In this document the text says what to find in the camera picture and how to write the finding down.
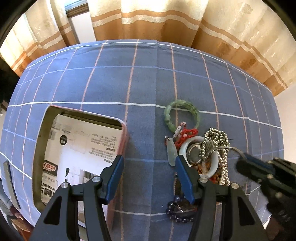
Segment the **checkered tablecloth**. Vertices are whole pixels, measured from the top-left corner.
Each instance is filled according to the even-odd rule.
[[[33,225],[40,213],[32,197],[32,161],[39,127],[49,104],[113,116],[127,124],[121,201],[113,240],[187,240],[191,224],[165,215],[173,199],[174,168],[168,165],[164,108],[175,99],[200,111],[199,134],[224,130],[231,145],[264,160],[283,157],[283,139],[274,98],[264,85],[229,62],[199,50],[150,40],[109,40],[61,49],[33,61],[17,84],[5,117],[0,161],[8,159],[22,215]],[[194,126],[188,111],[171,112]],[[229,177],[246,190],[259,218],[270,214],[256,183],[235,171]],[[4,190],[9,195],[2,177]],[[217,206],[217,220],[221,205]],[[218,228],[213,240],[218,240]]]

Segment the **table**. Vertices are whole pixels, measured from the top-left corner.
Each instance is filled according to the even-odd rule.
[[[0,162],[11,163],[22,215],[33,225],[40,212],[32,197],[32,161],[39,127],[48,105],[113,116],[127,124],[121,201],[115,207],[113,240],[187,240],[191,224],[173,223],[165,209],[173,199],[175,169],[168,165],[163,121],[175,99],[200,111],[199,134],[224,130],[231,145],[262,158],[283,158],[283,138],[270,90],[246,72],[218,57],[176,44],[152,40],[109,40],[70,46],[27,66],[7,109]],[[171,116],[193,128],[188,111]],[[249,196],[262,222],[270,214],[258,184],[235,171],[229,154],[231,182]],[[2,177],[4,190],[8,189]],[[217,206],[217,217],[221,205]],[[217,227],[214,239],[218,240]]]

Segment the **silver bolt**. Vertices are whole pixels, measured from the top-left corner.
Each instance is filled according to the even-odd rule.
[[[92,181],[93,181],[94,183],[98,183],[100,180],[101,180],[100,177],[93,177],[93,179],[92,179]]]
[[[283,196],[283,194],[281,192],[277,192],[276,193],[276,198],[277,199],[280,199],[282,196]]]
[[[231,184],[231,187],[232,187],[233,189],[238,189],[238,188],[239,188],[239,185],[238,185],[237,183],[232,183],[232,184]]]
[[[200,182],[201,183],[206,183],[207,182],[207,178],[206,177],[201,177],[200,178]]]
[[[67,188],[69,186],[69,183],[62,183],[61,188]]]

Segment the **curtain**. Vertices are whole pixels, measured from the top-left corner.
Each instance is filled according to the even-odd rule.
[[[230,61],[274,95],[296,81],[296,42],[261,0],[88,0],[97,40],[154,39]]]
[[[34,59],[74,44],[63,1],[38,0],[9,32],[0,56],[21,76]]]

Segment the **metal chain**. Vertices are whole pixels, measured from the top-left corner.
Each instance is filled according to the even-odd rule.
[[[205,161],[214,151],[211,150],[212,147],[221,147],[221,150],[218,151],[219,165],[222,168],[221,178],[219,181],[220,185],[230,185],[230,180],[228,177],[228,167],[227,167],[227,153],[228,149],[223,147],[229,147],[230,143],[228,141],[227,134],[224,131],[219,131],[215,128],[210,128],[209,131],[205,133],[205,139],[201,144],[200,158]]]

